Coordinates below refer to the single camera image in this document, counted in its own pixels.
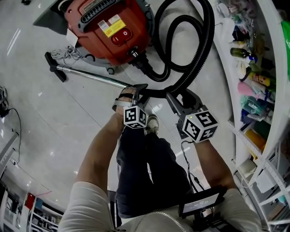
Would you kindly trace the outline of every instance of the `black hose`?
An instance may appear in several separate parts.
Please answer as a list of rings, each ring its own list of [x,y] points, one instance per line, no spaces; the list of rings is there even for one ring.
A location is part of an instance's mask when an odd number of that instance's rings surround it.
[[[155,16],[155,33],[153,42],[158,55],[165,63],[164,72],[162,74],[157,74],[154,72],[153,68],[149,65],[148,62],[143,63],[141,70],[145,75],[157,82],[165,81],[169,77],[171,69],[184,74],[173,86],[169,86],[163,90],[144,89],[140,92],[142,95],[156,98],[166,98],[166,93],[170,92],[172,95],[177,96],[181,91],[185,90],[196,78],[210,52],[213,43],[215,25],[213,9],[208,0],[198,0],[203,8],[203,26],[192,16],[182,15],[177,17],[169,27],[166,38],[165,52],[163,51],[159,37],[160,19],[165,9],[175,1],[176,0],[165,0],[159,7]],[[177,65],[171,61],[171,49],[174,31],[176,27],[182,22],[189,22],[192,26],[194,26],[199,37],[199,46],[192,62],[184,66]]]

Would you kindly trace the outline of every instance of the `foot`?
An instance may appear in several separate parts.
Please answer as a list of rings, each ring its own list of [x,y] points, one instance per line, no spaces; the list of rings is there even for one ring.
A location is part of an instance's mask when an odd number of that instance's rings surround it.
[[[146,126],[146,134],[156,134],[158,133],[159,123],[158,118],[155,114],[150,114]]]

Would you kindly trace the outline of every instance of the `floor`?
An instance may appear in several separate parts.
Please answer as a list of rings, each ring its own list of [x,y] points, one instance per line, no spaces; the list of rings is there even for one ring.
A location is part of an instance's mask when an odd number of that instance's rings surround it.
[[[53,0],[32,0],[24,6],[20,0],[0,1],[0,85],[5,86],[10,107],[18,110],[22,123],[22,141],[18,166],[8,164],[5,175],[23,190],[38,195],[50,205],[64,210],[86,150],[96,133],[113,114],[113,100],[120,89],[84,77],[69,75],[61,83],[49,71],[44,54],[68,45],[66,38],[49,29],[34,27],[32,23]],[[154,12],[162,0],[150,0]],[[167,28],[178,15],[198,17],[189,0],[174,2],[165,12],[161,23],[164,41]],[[198,46],[198,37],[191,25],[182,23],[174,36],[173,61],[187,64]],[[161,72],[163,64],[156,52],[148,50],[150,64]],[[107,75],[104,68],[93,67],[82,61],[74,64],[91,72]],[[123,65],[113,77],[127,83],[148,83],[150,88],[162,89],[175,83],[180,73],[157,83],[141,74],[133,66]],[[211,139],[221,156],[233,170],[230,160],[235,153],[234,136],[227,126],[232,104],[227,81],[218,53],[213,45],[209,57],[189,89],[200,96],[203,103],[218,118],[219,127]],[[165,138],[177,156],[177,162],[186,168],[181,152],[175,116],[165,99],[151,98],[146,109],[159,117],[159,137]],[[0,122],[0,145],[9,139],[11,129],[19,131],[17,115],[12,112]],[[13,159],[18,160],[18,142]],[[193,146],[185,145],[186,155],[193,171],[201,182],[206,180],[199,166]],[[116,151],[109,168],[108,189],[118,184]]]

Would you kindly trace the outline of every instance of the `metal tube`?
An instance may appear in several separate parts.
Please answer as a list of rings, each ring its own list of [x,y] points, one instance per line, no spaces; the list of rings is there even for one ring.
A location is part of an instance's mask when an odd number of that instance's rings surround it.
[[[89,79],[93,79],[95,81],[103,82],[103,83],[106,83],[106,84],[109,84],[109,85],[112,85],[112,86],[115,86],[115,87],[119,87],[119,88],[126,88],[126,87],[132,86],[132,85],[130,85],[128,83],[125,83],[125,82],[122,82],[122,81],[118,81],[118,80],[115,80],[113,78],[105,77],[105,76],[102,76],[102,75],[99,75],[99,74],[95,74],[95,73],[92,73],[92,72],[87,72],[85,70],[81,70],[81,69],[78,69],[78,68],[72,68],[72,67],[66,66],[66,65],[58,65],[56,67],[56,69],[60,70],[60,71],[63,71],[63,72],[67,72],[67,73],[74,73],[76,75],[87,77]]]

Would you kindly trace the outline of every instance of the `screen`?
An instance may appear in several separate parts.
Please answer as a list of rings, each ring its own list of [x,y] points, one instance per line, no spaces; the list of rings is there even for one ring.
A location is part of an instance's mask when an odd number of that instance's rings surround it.
[[[183,208],[183,213],[188,213],[188,212],[191,212],[191,211],[194,211],[194,210],[197,210],[200,208],[204,208],[204,207],[207,207],[209,205],[214,204],[218,198],[218,195],[219,195],[219,193],[217,193],[213,196],[198,200],[198,201],[194,201],[194,202],[190,202],[190,203],[185,204],[184,208]]]

